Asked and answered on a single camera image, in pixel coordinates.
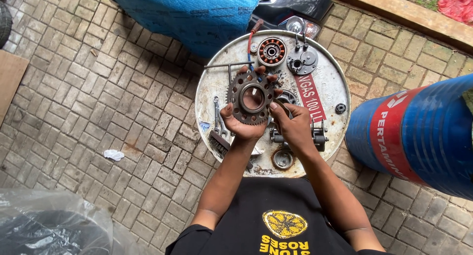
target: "tire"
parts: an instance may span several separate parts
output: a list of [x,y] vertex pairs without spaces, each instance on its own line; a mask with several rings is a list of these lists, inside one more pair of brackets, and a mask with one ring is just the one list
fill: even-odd
[[7,6],[0,1],[0,48],[5,45],[11,32],[11,14]]

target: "person's left hand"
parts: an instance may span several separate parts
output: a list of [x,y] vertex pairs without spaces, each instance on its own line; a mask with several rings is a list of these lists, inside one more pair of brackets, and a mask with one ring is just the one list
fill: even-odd
[[[263,74],[264,71],[266,71],[265,66],[259,66],[256,69],[254,69],[258,74]],[[248,71],[248,67],[243,66],[237,74],[240,73],[245,73]],[[268,81],[274,82],[277,80],[278,76],[277,75],[271,75],[268,76],[267,79]],[[281,89],[274,89],[274,97],[277,97],[281,95],[282,90]],[[225,123],[225,126],[227,129],[235,135],[243,140],[248,140],[248,141],[257,141],[261,136],[263,136],[264,130],[266,129],[267,123],[262,122],[259,125],[246,125],[238,121],[233,116],[233,103],[228,103],[226,107],[222,108],[220,111],[220,114],[222,115],[223,122]]]

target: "red label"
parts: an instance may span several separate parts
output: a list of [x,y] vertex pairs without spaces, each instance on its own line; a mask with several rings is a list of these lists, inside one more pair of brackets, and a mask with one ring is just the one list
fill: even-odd
[[312,79],[312,74],[304,76],[295,75],[294,79],[296,80],[302,104],[309,109],[310,118],[313,118],[314,122],[327,119],[323,111],[322,103],[320,102],[316,85]]
[[370,140],[381,164],[394,176],[427,185],[411,168],[404,154],[401,124],[408,104],[424,87],[388,97],[371,119]]

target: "person's right hand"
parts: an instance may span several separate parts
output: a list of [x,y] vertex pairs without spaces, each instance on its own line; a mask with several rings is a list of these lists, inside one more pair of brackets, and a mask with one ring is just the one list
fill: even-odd
[[289,119],[284,109],[275,102],[270,104],[271,116],[274,118],[279,134],[282,134],[284,140],[297,156],[299,152],[303,152],[305,149],[314,149],[309,110],[291,104],[284,105],[292,113],[293,119]]

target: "red plastic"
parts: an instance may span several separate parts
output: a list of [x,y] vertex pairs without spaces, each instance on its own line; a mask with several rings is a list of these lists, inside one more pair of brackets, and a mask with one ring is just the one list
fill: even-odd
[[438,5],[443,15],[473,26],[473,0],[439,0]]

